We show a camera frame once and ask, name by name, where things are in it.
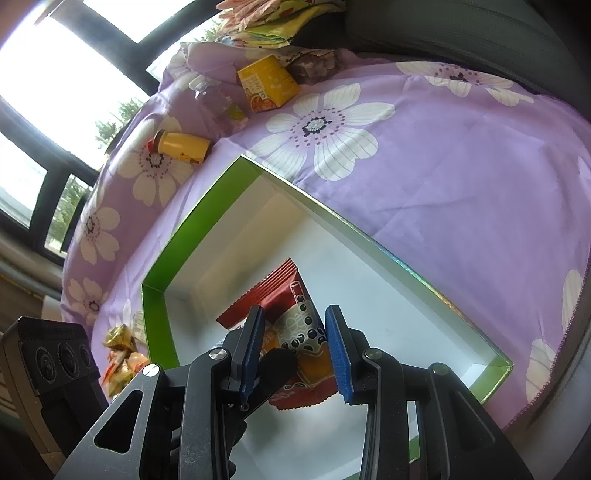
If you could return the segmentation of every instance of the window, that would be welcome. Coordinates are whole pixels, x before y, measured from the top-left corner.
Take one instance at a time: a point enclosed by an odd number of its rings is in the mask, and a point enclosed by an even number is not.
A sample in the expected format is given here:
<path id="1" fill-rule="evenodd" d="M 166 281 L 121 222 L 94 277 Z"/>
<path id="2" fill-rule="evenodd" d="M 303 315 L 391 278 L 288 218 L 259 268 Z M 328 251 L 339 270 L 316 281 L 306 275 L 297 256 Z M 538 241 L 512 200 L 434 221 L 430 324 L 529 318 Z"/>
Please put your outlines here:
<path id="1" fill-rule="evenodd" d="M 218 13 L 200 0 L 64 0 L 37 25 L 31 13 L 0 46 L 0 229 L 62 264 L 109 143 Z"/>
<path id="2" fill-rule="evenodd" d="M 0 209 L 29 227 L 47 171 L 0 134 Z"/>

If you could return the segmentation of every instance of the blue gripper pad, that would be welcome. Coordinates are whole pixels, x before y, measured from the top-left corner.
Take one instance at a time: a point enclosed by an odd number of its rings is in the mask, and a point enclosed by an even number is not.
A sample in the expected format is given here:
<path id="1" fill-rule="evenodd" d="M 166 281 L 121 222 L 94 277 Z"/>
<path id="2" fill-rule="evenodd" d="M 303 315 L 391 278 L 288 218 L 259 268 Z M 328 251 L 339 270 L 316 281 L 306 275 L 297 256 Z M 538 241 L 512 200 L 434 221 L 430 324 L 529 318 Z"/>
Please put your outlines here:
<path id="1" fill-rule="evenodd" d="M 240 400 L 246 403 L 255 385 L 256 371 L 261 355 L 262 339 L 265 333 L 265 315 L 263 309 L 258 310 L 246 355 L 242 362 Z"/>
<path id="2" fill-rule="evenodd" d="M 324 327 L 326 328 L 326 339 L 329 344 L 330 359 L 335 371 L 336 385 L 347 403 L 353 400 L 353 381 L 351 377 L 351 363 L 345 341 L 343 340 L 342 329 L 349 328 L 345 324 L 343 315 L 338 305 L 330 305 L 324 314 Z"/>

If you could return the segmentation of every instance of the red snack packet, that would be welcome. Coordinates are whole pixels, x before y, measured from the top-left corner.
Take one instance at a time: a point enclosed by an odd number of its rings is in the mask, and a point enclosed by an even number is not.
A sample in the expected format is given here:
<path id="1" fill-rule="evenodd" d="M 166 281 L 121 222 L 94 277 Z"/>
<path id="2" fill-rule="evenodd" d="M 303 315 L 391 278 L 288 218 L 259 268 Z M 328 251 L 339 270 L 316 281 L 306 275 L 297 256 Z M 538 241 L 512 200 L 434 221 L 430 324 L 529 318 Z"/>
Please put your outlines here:
<path id="1" fill-rule="evenodd" d="M 296 375 L 275 392 L 269 403 L 287 410 L 316 405 L 335 394 L 335 373 L 324 325 L 291 258 L 234 302 L 217 321 L 231 329 L 247 317 L 253 305 L 265 309 L 261 356 L 272 348 L 286 348 L 294 351 L 298 359 Z"/>

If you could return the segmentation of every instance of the window pane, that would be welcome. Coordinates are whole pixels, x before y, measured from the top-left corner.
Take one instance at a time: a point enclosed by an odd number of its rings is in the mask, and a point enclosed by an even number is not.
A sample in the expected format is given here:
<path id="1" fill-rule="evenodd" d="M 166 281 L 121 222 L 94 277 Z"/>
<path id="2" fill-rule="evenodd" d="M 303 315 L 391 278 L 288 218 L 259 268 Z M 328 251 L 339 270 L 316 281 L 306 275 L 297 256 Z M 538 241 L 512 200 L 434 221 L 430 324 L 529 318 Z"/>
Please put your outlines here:
<path id="1" fill-rule="evenodd" d="M 60 201 L 57 204 L 56 212 L 53 214 L 51 225 L 49 226 L 49 233 L 45 240 L 45 248 L 54 252 L 55 254 L 66 256 L 65 252 L 60 252 L 61 244 L 66 236 L 68 226 L 72 221 L 76 206 L 82 198 L 82 195 L 87 193 L 90 195 L 92 189 L 82 180 L 70 175 L 66 182 L 66 187 L 61 193 Z"/>
<path id="2" fill-rule="evenodd" d="M 26 227 L 47 171 L 0 134 L 0 209 Z"/>
<path id="3" fill-rule="evenodd" d="M 156 60 L 152 62 L 146 70 L 154 78 L 162 80 L 164 69 L 168 66 L 168 62 L 172 56 L 178 52 L 178 45 L 181 42 L 193 42 L 193 41 L 214 41 L 216 38 L 217 28 L 222 23 L 222 20 L 218 18 L 218 15 L 211 17 L 206 20 L 198 27 L 192 29 L 189 33 L 183 35 L 175 43 L 173 43 L 166 51 L 163 51 Z"/>
<path id="4" fill-rule="evenodd" d="M 140 41 L 192 0 L 85 0 L 133 41 Z"/>
<path id="5" fill-rule="evenodd" d="M 148 99 L 51 17 L 36 27 L 17 28 L 0 50 L 0 70 L 0 95 L 46 136 L 97 170 L 129 110 L 133 113 Z"/>

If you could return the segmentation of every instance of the clear plastic bottle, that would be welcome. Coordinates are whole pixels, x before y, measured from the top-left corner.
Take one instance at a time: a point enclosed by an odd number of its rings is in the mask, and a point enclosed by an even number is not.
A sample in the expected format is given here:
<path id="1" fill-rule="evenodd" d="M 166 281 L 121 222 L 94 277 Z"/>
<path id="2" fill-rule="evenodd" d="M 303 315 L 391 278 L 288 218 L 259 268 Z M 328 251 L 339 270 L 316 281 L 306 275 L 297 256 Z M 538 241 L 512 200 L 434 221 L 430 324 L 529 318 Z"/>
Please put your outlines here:
<path id="1" fill-rule="evenodd" d="M 189 83 L 195 91 L 195 98 L 216 124 L 220 137 L 229 137 L 242 130 L 248 117 L 242 109 L 224 94 L 216 80 L 199 75 Z"/>

